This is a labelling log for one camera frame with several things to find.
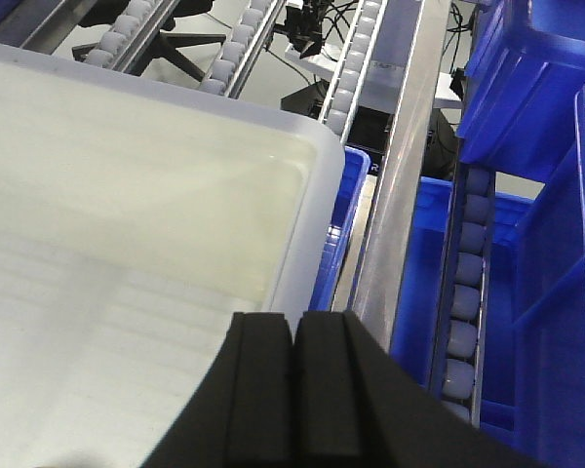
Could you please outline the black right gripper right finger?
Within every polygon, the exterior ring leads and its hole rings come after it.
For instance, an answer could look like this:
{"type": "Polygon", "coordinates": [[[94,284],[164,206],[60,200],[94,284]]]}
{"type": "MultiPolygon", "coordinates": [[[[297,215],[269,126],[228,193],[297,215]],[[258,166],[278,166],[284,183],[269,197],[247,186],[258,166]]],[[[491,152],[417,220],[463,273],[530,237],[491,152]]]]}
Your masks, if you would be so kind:
{"type": "Polygon", "coordinates": [[[351,313],[305,313],[294,356],[298,467],[538,464],[424,391],[351,313]]]}

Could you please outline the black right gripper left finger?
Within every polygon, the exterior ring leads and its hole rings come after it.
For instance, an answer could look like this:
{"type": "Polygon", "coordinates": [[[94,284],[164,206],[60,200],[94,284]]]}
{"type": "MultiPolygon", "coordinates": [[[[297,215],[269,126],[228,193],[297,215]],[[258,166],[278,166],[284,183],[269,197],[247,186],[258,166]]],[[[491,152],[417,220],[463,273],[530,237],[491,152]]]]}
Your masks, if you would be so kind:
{"type": "Polygon", "coordinates": [[[144,466],[291,466],[292,348],[283,315],[235,313],[207,374],[144,466]]]}

